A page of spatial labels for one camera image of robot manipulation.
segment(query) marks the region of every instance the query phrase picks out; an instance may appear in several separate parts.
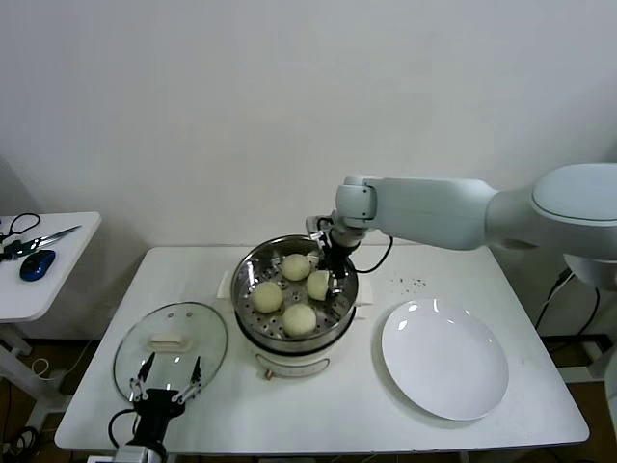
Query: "glass pot lid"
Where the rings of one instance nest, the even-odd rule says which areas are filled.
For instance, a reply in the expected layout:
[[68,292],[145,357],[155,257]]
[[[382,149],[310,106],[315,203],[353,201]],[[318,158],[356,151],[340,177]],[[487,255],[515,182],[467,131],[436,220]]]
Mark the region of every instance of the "glass pot lid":
[[201,383],[206,386],[219,370],[228,349],[224,320],[211,307],[179,302],[149,313],[128,331],[114,359],[118,391],[132,399],[130,379],[155,353],[146,389],[182,391],[200,358]]

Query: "computer mouse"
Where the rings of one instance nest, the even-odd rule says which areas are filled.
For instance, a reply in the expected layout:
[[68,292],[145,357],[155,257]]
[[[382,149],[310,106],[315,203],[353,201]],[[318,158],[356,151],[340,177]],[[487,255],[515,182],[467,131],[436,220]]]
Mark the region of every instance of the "computer mouse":
[[19,268],[19,277],[25,282],[35,282],[41,279],[47,273],[47,269],[51,266],[56,253],[49,249],[41,249],[28,256]]

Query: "white wall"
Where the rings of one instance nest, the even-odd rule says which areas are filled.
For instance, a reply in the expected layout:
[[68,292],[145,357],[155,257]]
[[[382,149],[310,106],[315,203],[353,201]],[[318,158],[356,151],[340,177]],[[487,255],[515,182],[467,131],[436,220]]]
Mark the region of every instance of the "white wall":
[[[511,188],[614,159],[616,14],[608,0],[0,3],[0,155],[43,210],[104,219],[66,302],[26,331],[100,332],[84,320],[147,248],[300,232],[349,173]],[[559,268],[533,256],[500,258],[531,312]],[[583,302],[548,329],[574,331]]]

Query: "white table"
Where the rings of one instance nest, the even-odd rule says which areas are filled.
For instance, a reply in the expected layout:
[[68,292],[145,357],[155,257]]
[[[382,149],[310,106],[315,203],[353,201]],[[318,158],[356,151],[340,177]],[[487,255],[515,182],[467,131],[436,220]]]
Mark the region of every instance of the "white table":
[[[384,253],[362,246],[368,267]],[[450,252],[396,246],[371,275],[374,306],[362,308],[341,359],[310,378],[266,381],[240,333],[229,300],[217,299],[226,270],[249,248],[156,248],[148,252],[107,330],[59,430],[62,448],[109,450],[107,422],[128,403],[114,386],[116,349],[130,327],[158,307],[200,301],[219,311],[229,331],[221,369],[186,413],[171,422],[170,453],[300,454],[448,451],[537,447],[585,440],[589,429],[490,251]],[[426,286],[413,286],[420,278]],[[380,360],[381,328],[399,303],[420,297],[465,303],[501,342],[510,367],[505,398],[488,417],[451,422],[432,416],[393,384]],[[132,417],[118,420],[126,442]]]
[[[13,217],[0,217],[0,232],[7,233]],[[68,214],[42,214],[40,223],[18,239],[29,241],[39,236],[81,225],[81,228],[56,241],[46,249],[56,251],[56,258],[43,278],[24,282],[19,278],[23,259],[0,262],[0,338],[13,350],[0,346],[0,376],[6,377],[19,389],[37,400],[28,425],[40,427],[49,413],[65,410],[67,398],[57,391],[59,382],[41,381],[29,368],[16,358],[17,354],[30,354],[32,348],[9,323],[32,321],[45,315],[58,291],[65,283],[73,266],[92,239],[100,224],[98,212]],[[4,243],[9,244],[13,238]]]

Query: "perforated steamer tray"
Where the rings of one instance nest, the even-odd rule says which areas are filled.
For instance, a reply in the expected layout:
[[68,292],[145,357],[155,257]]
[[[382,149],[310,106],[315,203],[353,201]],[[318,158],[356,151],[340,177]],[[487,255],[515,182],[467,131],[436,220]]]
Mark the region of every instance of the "perforated steamer tray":
[[[282,236],[260,244],[239,263],[231,277],[231,301],[240,327],[259,347],[283,355],[306,355],[330,345],[349,327],[358,295],[355,272],[336,281],[336,294],[323,302],[309,298],[306,280],[291,282],[282,276],[285,256],[312,254],[312,263],[316,264],[317,251],[317,243],[307,236]],[[274,313],[260,313],[253,306],[251,294],[263,282],[276,283],[282,289],[283,303]],[[282,329],[282,314],[299,303],[315,309],[317,327],[306,336],[291,338]]]

